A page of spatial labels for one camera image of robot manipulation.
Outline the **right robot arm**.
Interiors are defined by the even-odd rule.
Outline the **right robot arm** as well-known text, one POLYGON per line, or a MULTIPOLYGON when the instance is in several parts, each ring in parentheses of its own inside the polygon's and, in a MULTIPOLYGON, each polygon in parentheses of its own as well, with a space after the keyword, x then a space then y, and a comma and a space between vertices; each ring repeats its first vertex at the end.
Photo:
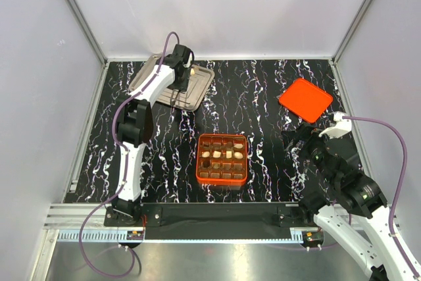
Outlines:
POLYGON ((392 208, 379 185, 328 150, 329 141, 351 130, 351 121, 346 120, 324 130, 302 124, 282 133, 286 149, 303 144, 300 155, 319 170, 334 199, 329 202, 319 192, 309 193, 295 213, 304 225, 317 225, 331 235, 369 280, 419 280, 420 263, 397 235, 392 208))

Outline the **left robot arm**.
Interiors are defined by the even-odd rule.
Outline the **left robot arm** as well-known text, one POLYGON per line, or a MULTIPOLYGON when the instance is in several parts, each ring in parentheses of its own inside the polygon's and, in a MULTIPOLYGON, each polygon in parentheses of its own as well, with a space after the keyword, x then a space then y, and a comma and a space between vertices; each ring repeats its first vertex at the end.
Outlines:
POLYGON ((187 90, 193 61, 193 51, 176 44, 173 52, 161 57, 116 112, 112 132, 120 149, 120 168, 111 205, 129 226, 136 225, 142 217, 140 169, 145 146, 153 135, 152 107, 166 88, 187 90))

